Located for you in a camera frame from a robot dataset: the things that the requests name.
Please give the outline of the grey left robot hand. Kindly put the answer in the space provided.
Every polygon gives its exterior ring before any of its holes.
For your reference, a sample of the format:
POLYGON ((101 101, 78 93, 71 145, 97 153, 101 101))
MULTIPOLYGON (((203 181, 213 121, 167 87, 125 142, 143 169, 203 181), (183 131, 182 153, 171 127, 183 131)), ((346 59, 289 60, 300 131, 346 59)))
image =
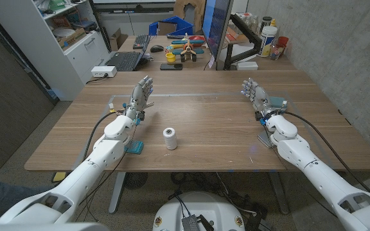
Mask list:
POLYGON ((153 78, 145 76, 134 87, 128 105, 124 110, 123 115, 131 118, 132 120, 145 119, 144 109, 147 107, 147 101, 153 91, 153 78))

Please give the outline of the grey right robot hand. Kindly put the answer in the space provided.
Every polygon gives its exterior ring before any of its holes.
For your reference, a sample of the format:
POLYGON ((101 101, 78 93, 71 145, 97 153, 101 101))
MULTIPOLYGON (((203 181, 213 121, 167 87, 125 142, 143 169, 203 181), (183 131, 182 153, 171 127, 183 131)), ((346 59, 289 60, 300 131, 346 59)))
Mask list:
POLYGON ((272 116, 286 111, 287 100, 279 97, 270 97, 256 81, 249 78, 244 80, 241 93, 246 96, 254 108, 255 119, 265 124, 272 116))

